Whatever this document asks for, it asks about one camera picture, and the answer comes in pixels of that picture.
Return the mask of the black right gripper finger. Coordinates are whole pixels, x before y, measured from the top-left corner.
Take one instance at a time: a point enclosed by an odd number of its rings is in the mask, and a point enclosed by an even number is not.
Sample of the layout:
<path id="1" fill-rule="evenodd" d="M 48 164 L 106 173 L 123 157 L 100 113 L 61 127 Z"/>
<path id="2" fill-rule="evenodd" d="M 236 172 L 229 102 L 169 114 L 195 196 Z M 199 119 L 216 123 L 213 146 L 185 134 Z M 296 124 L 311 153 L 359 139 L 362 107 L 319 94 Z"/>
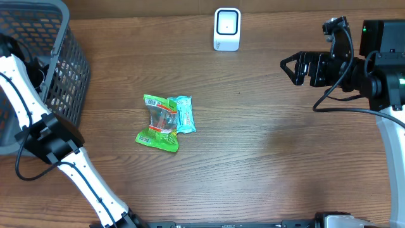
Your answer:
<path id="1" fill-rule="evenodd" d="M 289 56 L 288 58 L 282 60 L 282 61 L 280 62 L 280 65 L 281 65 L 281 66 L 286 66 L 286 65 L 287 65 L 288 63 L 290 63 L 290 62 L 297 61 L 297 60 L 299 60 L 300 55 L 301 55 L 300 52 L 298 52 L 298 53 L 296 53 L 296 54 L 293 54 L 292 56 Z"/>
<path id="2" fill-rule="evenodd" d="M 287 74 L 287 76 L 289 77 L 289 79 L 291 80 L 291 82 L 295 85 L 298 86 L 299 85 L 299 81 L 297 78 L 297 74 L 294 70 L 291 70 L 288 66 L 287 66 L 288 62 L 284 62 L 281 61 L 280 62 L 280 67 L 281 69 Z"/>

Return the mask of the teal wet wipes pack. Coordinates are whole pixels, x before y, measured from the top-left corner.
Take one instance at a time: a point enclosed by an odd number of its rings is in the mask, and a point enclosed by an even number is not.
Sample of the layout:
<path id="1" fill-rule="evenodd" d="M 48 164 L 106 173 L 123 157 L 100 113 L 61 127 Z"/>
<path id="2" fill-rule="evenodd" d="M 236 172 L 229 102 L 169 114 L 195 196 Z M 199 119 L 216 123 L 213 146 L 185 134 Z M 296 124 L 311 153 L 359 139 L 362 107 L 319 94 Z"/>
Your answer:
<path id="1" fill-rule="evenodd" d="M 196 126 L 194 123 L 194 116 L 192 112 L 192 96 L 178 96 L 168 98 L 169 100 L 177 104 L 178 111 L 178 124 L 177 132 L 188 134 L 196 132 Z"/>

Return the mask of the green clear snack bag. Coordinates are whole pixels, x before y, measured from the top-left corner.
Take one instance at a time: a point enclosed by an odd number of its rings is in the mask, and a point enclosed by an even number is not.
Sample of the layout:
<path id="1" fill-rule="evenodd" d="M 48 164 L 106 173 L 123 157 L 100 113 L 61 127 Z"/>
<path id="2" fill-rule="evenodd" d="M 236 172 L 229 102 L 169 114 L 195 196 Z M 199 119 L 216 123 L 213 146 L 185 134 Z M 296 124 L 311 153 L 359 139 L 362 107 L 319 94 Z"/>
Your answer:
<path id="1" fill-rule="evenodd" d="M 145 146 L 176 153 L 179 148 L 177 104 L 170 99 L 148 94 L 144 95 L 144 102 L 150 112 L 150 123 L 137 134 L 135 141 Z"/>

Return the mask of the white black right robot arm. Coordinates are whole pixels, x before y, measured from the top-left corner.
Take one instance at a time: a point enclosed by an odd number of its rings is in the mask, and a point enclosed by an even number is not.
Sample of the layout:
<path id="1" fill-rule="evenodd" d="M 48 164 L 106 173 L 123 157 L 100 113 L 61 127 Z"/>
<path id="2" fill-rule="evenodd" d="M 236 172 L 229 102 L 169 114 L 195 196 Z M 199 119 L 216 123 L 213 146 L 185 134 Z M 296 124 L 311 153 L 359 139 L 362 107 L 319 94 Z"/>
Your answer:
<path id="1" fill-rule="evenodd" d="M 347 100 L 366 98 L 369 108 L 325 108 L 326 112 L 367 113 L 376 117 L 385 148 L 391 190 L 390 227 L 404 227 L 404 20 L 365 20 L 359 56 L 347 18 L 331 18 L 322 25 L 329 52 L 300 51 L 280 62 L 292 83 L 301 86 L 310 76 L 312 87 L 326 87 L 313 105 L 337 87 L 358 91 Z"/>

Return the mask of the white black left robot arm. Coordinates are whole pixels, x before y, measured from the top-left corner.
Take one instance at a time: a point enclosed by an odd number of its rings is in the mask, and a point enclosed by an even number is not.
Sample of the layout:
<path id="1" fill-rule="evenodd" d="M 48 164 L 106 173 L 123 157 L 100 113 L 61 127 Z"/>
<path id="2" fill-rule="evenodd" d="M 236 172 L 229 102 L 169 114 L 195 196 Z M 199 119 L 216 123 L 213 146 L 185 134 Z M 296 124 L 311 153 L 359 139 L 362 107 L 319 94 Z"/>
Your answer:
<path id="1" fill-rule="evenodd" d="M 15 136 L 20 143 L 15 164 L 20 164 L 22 152 L 27 150 L 49 165 L 34 177 L 23 176 L 18 168 L 16 175 L 23 181 L 34 181 L 58 168 L 93 207 L 100 227 L 147 227 L 97 172 L 76 126 L 51 112 L 41 100 L 31 82 L 39 71 L 39 67 L 26 64 L 17 40 L 1 35 L 1 88 L 21 128 Z"/>

